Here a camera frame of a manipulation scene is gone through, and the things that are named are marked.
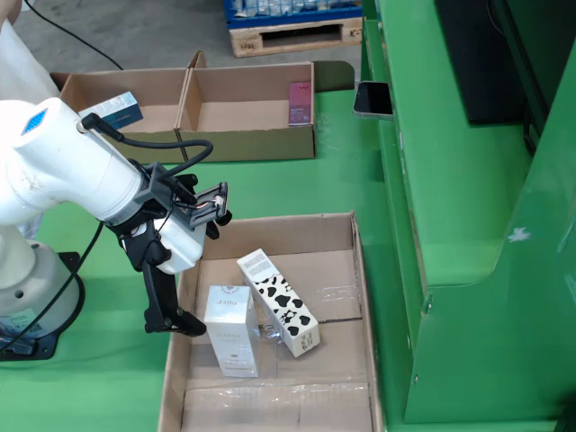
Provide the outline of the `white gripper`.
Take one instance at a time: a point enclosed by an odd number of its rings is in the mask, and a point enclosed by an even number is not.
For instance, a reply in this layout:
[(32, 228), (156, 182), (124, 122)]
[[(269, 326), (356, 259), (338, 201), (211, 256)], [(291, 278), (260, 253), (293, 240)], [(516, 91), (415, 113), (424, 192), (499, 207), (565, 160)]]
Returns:
[[(206, 223), (206, 236), (212, 240), (220, 237), (215, 221)], [(144, 277), (147, 333), (199, 337), (206, 332), (206, 326), (178, 304), (174, 276), (195, 266), (203, 254), (204, 239), (204, 224), (191, 228), (170, 211), (162, 218), (148, 218), (135, 228), (129, 223), (119, 226), (119, 243), (132, 267)]]

